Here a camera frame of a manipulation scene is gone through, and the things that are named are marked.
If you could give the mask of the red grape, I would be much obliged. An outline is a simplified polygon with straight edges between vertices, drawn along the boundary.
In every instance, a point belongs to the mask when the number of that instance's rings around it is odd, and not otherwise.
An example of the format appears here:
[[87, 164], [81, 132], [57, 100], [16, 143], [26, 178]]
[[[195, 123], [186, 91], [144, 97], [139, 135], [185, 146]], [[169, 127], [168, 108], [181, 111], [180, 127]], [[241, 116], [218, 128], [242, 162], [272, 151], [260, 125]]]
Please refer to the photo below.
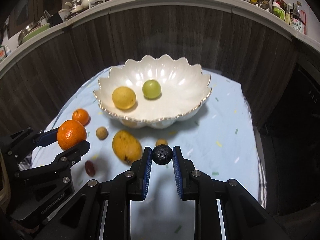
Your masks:
[[85, 171], [90, 177], [94, 177], [95, 176], [94, 164], [90, 160], [87, 160], [85, 162]]

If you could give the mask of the small orange tangerine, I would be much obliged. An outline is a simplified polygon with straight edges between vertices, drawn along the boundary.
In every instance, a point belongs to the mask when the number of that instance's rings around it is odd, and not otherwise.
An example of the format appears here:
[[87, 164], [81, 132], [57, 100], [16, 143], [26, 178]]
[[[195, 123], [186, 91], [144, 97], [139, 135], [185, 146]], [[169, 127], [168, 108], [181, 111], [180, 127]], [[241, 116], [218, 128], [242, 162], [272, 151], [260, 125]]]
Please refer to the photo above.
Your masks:
[[65, 121], [57, 131], [57, 143], [64, 151], [87, 139], [85, 127], [76, 120]]

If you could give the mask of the dark blueberry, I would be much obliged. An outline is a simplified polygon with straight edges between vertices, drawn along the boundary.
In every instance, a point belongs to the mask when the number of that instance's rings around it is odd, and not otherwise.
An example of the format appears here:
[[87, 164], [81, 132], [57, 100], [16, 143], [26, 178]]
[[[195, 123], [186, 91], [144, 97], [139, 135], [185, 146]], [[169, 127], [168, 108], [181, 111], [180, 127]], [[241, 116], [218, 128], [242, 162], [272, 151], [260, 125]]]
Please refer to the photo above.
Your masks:
[[158, 165], [166, 165], [172, 159], [172, 149], [168, 145], [158, 145], [151, 152], [152, 160]]

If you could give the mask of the brown longan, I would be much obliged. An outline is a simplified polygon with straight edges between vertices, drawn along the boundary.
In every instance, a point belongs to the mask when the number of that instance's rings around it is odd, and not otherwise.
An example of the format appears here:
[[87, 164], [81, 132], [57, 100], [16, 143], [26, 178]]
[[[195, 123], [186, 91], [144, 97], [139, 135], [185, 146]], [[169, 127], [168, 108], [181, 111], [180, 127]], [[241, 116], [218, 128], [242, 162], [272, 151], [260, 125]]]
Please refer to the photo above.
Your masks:
[[96, 136], [99, 140], [104, 140], [108, 137], [108, 130], [106, 129], [106, 127], [99, 127], [96, 130]]
[[156, 141], [156, 144], [155, 144], [155, 145], [156, 145], [156, 146], [159, 146], [159, 145], [168, 145], [168, 142], [167, 142], [167, 140], [161, 138], [161, 139], [158, 139], [158, 140]]

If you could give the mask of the white kitchen countertop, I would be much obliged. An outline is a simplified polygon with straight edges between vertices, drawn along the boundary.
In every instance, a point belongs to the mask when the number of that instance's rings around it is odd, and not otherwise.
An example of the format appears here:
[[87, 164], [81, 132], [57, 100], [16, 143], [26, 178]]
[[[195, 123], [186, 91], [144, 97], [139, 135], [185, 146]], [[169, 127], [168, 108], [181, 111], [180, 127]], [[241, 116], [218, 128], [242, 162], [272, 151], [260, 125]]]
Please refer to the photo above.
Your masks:
[[299, 33], [270, 12], [242, 0], [110, 0], [84, 11], [64, 23], [49, 28], [17, 47], [15, 51], [1, 62], [1, 77], [17, 64], [18, 60], [22, 59], [45, 42], [61, 35], [68, 27], [75, 28], [88, 21], [115, 12], [165, 5], [185, 5], [190, 7], [209, 8], [249, 18], [276, 31], [288, 40], [296, 38], [319, 53], [319, 42], [307, 35]]

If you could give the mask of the yellow mango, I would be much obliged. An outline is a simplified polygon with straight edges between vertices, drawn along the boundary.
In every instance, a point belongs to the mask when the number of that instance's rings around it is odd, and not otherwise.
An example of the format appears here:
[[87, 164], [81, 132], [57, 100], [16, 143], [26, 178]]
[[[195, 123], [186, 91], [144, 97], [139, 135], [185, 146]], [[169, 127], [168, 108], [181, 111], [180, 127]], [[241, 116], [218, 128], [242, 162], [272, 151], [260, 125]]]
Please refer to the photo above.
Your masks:
[[112, 149], [119, 160], [127, 165], [141, 159], [143, 155], [140, 142], [126, 130], [120, 130], [114, 135]]

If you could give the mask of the large orange tangerine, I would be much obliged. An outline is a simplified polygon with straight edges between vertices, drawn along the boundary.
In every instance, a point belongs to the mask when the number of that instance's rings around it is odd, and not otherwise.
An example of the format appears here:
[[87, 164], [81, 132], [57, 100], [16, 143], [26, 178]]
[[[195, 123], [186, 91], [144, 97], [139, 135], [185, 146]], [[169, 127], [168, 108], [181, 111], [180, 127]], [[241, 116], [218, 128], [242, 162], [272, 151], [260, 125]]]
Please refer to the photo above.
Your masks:
[[79, 108], [73, 112], [72, 119], [86, 126], [90, 121], [90, 116], [85, 109]]

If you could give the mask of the light blue patterned tablecloth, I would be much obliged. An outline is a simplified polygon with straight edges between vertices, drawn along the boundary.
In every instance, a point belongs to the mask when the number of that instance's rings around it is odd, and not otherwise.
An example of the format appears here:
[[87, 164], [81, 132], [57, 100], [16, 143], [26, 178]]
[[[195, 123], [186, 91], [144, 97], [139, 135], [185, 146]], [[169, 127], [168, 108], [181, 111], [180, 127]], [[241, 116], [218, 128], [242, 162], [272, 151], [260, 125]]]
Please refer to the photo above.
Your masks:
[[[95, 179], [100, 182], [111, 180], [129, 169], [112, 150], [112, 139], [124, 125], [108, 118], [93, 95], [98, 88], [98, 79], [108, 76], [108, 72], [108, 69], [102, 70], [84, 83], [46, 126], [48, 131], [59, 127], [77, 108], [85, 109], [91, 117], [86, 126], [91, 145], [89, 152], [72, 167], [76, 190], [89, 180], [85, 172], [87, 160], [94, 164]], [[259, 137], [252, 124], [248, 102], [239, 83], [214, 70], [210, 75], [213, 92], [192, 118], [165, 129], [130, 128], [129, 132], [143, 147], [154, 147], [161, 138], [171, 147], [180, 146], [183, 156], [190, 159], [196, 169], [216, 180], [236, 179], [258, 201], [258, 160], [262, 162], [262, 159], [258, 154]], [[104, 140], [96, 136], [96, 130], [101, 126], [108, 130]], [[131, 203], [131, 238], [193, 239], [194, 207], [193, 201], [180, 200], [172, 164], [153, 164], [146, 200]]]

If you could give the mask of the yellow lemon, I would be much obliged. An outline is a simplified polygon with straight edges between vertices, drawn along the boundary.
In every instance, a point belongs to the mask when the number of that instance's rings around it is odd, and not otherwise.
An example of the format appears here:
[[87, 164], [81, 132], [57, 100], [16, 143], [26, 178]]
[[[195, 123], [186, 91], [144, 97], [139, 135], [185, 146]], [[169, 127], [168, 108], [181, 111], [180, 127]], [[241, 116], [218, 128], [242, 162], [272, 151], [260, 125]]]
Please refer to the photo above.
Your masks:
[[113, 91], [112, 101], [118, 109], [128, 110], [135, 105], [136, 94], [131, 88], [121, 86]]

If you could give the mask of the green round fruit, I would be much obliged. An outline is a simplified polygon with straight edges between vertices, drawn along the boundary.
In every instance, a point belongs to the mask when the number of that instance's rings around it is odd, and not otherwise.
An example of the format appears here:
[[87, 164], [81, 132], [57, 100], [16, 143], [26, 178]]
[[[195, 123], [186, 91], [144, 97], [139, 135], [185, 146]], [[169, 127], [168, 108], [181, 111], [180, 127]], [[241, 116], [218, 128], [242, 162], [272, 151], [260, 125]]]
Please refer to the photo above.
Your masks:
[[147, 99], [156, 99], [161, 94], [161, 85], [156, 80], [147, 80], [142, 87], [143, 95]]

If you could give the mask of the plaid cloth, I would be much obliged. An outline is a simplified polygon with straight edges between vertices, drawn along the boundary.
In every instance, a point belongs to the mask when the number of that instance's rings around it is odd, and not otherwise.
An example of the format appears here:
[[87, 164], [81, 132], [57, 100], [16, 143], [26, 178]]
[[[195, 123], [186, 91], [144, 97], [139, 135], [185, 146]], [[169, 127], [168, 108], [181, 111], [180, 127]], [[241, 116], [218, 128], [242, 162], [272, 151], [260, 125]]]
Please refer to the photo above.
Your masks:
[[265, 171], [262, 165], [261, 160], [258, 160], [258, 172], [259, 172], [259, 197], [258, 202], [260, 205], [266, 209], [267, 206], [267, 182], [266, 182], [266, 176]]

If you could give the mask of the white scalloped ceramic bowl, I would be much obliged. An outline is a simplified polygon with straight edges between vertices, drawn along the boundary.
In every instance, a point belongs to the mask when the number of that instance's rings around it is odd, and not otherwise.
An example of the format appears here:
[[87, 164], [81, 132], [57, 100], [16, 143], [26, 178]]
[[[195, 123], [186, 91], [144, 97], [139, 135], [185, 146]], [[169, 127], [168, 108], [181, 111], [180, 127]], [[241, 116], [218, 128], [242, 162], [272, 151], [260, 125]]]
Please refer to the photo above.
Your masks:
[[93, 94], [107, 117], [124, 126], [165, 129], [198, 113], [212, 93], [210, 81], [200, 64], [184, 57], [146, 55], [112, 67]]

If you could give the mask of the white teapot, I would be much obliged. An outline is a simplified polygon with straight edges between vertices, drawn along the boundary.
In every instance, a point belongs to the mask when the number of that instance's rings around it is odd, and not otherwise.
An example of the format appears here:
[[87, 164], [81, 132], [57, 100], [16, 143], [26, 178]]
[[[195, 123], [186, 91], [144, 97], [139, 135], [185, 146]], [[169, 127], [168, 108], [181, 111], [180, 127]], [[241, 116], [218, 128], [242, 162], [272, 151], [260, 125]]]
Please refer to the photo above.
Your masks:
[[95, 3], [95, 0], [81, 0], [81, 6], [84, 9], [88, 9], [91, 3]]

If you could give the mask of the oil bottle white label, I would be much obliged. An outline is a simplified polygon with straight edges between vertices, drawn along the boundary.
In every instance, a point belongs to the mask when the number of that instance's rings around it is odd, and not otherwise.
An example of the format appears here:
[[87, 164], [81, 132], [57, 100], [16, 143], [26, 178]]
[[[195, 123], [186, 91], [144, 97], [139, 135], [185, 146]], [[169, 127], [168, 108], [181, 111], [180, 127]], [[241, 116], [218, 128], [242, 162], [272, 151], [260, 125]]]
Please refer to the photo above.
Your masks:
[[290, 25], [299, 33], [306, 34], [306, 13], [299, 1], [293, 3], [293, 8], [290, 10]]

